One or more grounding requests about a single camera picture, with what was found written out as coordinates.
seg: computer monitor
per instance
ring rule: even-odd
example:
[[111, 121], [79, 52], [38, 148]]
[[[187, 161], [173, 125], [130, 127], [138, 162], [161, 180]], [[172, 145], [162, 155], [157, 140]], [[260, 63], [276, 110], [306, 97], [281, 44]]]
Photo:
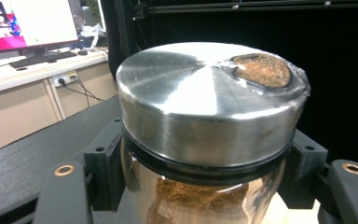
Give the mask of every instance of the computer monitor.
[[44, 53], [78, 40], [68, 0], [1, 0], [0, 52]]

